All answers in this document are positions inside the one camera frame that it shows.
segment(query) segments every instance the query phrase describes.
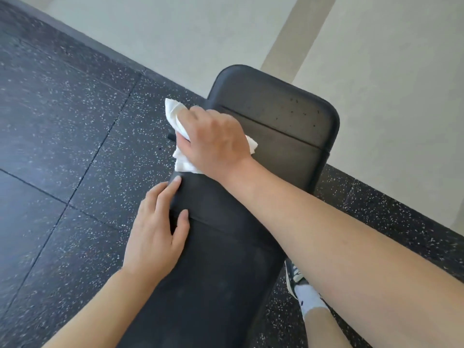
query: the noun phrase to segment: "hand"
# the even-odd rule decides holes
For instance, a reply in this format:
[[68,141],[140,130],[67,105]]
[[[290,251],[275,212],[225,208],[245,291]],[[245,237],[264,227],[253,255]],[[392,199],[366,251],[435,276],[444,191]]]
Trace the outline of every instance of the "hand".
[[251,159],[240,123],[232,116],[193,106],[180,111],[179,121],[190,141],[177,135],[177,146],[201,172],[220,182],[243,160]]
[[121,271],[151,290],[174,268],[189,234],[189,212],[183,210],[171,235],[169,205],[180,185],[177,176],[169,186],[160,183],[147,192],[127,242]]

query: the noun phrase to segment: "white sock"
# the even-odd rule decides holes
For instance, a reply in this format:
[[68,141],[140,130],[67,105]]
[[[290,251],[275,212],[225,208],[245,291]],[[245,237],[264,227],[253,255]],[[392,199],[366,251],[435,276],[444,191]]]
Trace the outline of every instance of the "white sock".
[[308,311],[313,308],[327,308],[319,293],[309,284],[297,284],[295,293],[300,303],[303,319]]

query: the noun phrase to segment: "white paper towel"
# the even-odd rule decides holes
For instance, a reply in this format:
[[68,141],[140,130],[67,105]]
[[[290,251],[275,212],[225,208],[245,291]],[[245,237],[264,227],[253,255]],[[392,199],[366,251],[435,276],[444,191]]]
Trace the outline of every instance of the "white paper towel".
[[[174,128],[176,132],[179,132],[185,139],[190,140],[189,135],[187,134],[184,127],[177,118],[177,114],[179,113],[179,111],[185,109],[186,107],[180,102],[172,99],[165,99],[165,106],[166,119],[169,122],[169,124],[172,126],[172,128]],[[258,143],[255,142],[248,135],[246,136],[246,139],[248,140],[248,145],[250,146],[250,153],[254,154],[255,149],[258,146]],[[176,150],[174,151],[173,157],[175,158],[175,171],[192,172],[195,174],[202,173],[200,170],[197,170],[196,167],[187,159],[187,157],[182,153],[178,146],[176,146]]]

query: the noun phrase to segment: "sneaker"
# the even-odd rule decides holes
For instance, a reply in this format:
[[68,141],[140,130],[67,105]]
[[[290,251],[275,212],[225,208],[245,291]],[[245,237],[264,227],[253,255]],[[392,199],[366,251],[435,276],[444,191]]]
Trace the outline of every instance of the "sneaker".
[[297,294],[295,293],[295,286],[297,284],[309,283],[290,259],[285,261],[285,272],[287,273],[287,289],[295,299],[298,299]]

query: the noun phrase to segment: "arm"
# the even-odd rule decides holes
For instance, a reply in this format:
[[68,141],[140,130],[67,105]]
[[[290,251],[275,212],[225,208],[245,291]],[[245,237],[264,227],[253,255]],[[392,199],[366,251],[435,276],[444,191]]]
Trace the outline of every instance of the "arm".
[[181,184],[160,183],[142,201],[122,268],[43,348],[114,348],[154,288],[174,268],[189,233],[183,210],[171,235],[169,205]]
[[371,345],[462,346],[461,282],[270,173],[250,156],[234,118],[194,107],[179,119],[191,138],[177,137],[187,158],[266,226],[316,290]]

